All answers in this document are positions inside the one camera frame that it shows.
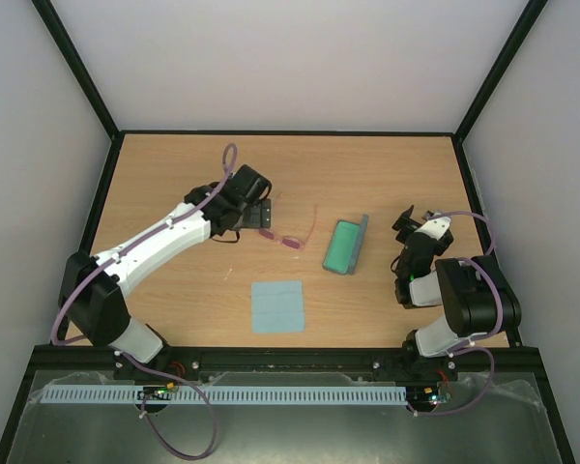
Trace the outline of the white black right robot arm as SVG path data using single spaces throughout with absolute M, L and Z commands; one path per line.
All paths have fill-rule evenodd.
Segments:
M 392 225 L 402 249 L 392 260 L 391 271 L 400 305 L 443 310 L 442 316 L 408 333 L 402 343 L 402 372 L 414 381 L 426 381 L 478 341 L 517 329 L 521 308 L 494 256 L 496 240 L 486 217 L 466 211 L 426 212 L 417 221 L 413 212 L 408 208 Z M 489 245 L 482 255 L 444 256 L 454 241 L 452 219 L 458 216 L 485 224 Z

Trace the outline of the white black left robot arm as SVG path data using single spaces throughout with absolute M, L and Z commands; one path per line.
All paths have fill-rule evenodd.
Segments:
M 169 345 L 130 315 L 127 298 L 150 274 L 183 251 L 228 231 L 266 203 L 271 182 L 244 164 L 219 183 L 192 189 L 165 217 L 129 240 L 94 256 L 84 251 L 67 261 L 60 316 L 95 347 L 108 347 L 126 361 L 154 370 L 169 363 Z

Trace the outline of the grey-green glasses case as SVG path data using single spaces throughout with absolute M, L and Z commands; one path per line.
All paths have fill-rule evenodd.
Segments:
M 358 266 L 364 236 L 369 221 L 363 215 L 360 222 L 340 219 L 334 228 L 322 267 L 340 276 L 351 276 Z

